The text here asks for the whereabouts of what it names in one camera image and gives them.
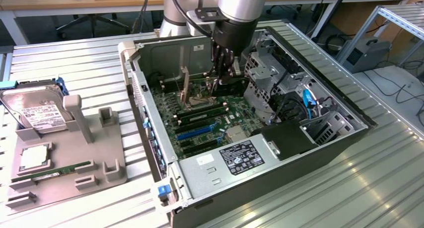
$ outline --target cpu processor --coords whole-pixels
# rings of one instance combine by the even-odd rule
[[[72,114],[63,107],[68,95],[62,78],[0,84],[0,103],[19,122],[22,129],[34,128],[39,133],[67,129]]]
[[[27,147],[22,151],[19,171],[47,165],[48,144]]]

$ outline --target metal bracket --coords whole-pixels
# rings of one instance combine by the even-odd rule
[[[198,19],[203,22],[219,22],[230,20],[230,18],[223,15],[219,7],[196,8],[195,13]]]

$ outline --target pcie slot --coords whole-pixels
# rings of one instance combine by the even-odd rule
[[[196,146],[191,146],[191,147],[183,149],[183,152],[184,153],[195,153],[195,152],[199,152],[203,149],[207,149],[207,148],[215,146],[216,144],[218,144],[218,139],[214,139],[214,140],[207,141],[207,142],[204,142],[204,143],[202,143],[202,144],[199,144]]]
[[[191,132],[188,132],[186,134],[178,135],[178,140],[180,141],[180,140],[184,140],[184,139],[190,139],[190,138],[192,138],[192,137],[195,137],[198,135],[202,135],[202,134],[206,134],[208,132],[212,132],[216,124],[218,124],[218,122],[214,125],[210,125],[210,126],[202,128],[202,129],[198,129],[198,130],[191,131]]]
[[[207,126],[210,123],[208,121],[203,120],[203,121],[199,121],[199,122],[195,122],[187,126],[182,126],[179,127],[176,130],[175,130],[175,133],[179,134],[179,133],[183,133],[186,131],[190,131],[190,130],[194,130],[196,128],[200,128],[200,127],[204,127]]]
[[[180,119],[182,119],[183,117],[186,117],[186,116],[198,114],[198,113],[200,113],[200,112],[212,110],[212,109],[215,109],[215,108],[222,108],[222,107],[224,107],[224,106],[227,106],[227,103],[226,103],[226,102],[219,103],[219,104],[215,104],[215,105],[206,106],[206,107],[203,107],[203,108],[199,108],[199,109],[195,109],[195,110],[183,112],[183,113],[178,113],[176,116],[178,116],[178,119],[180,120]]]

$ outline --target warning label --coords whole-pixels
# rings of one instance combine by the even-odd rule
[[[232,175],[244,173],[266,163],[251,140],[244,141],[219,152]]]
[[[36,130],[44,130],[66,125],[64,117],[55,104],[24,108],[20,111]]]

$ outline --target blue pcie slot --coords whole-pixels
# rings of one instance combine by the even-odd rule
[[[198,136],[198,135],[202,135],[202,134],[206,134],[206,133],[208,133],[208,132],[212,132],[212,130],[214,130],[216,124],[218,124],[218,123],[215,123],[214,125],[210,125],[210,126],[202,128],[202,129],[198,129],[198,130],[195,130],[195,131],[191,131],[191,132],[188,132],[188,133],[186,133],[186,134],[178,135],[178,140],[180,141],[180,140],[192,138],[192,137],[195,137],[195,136]]]

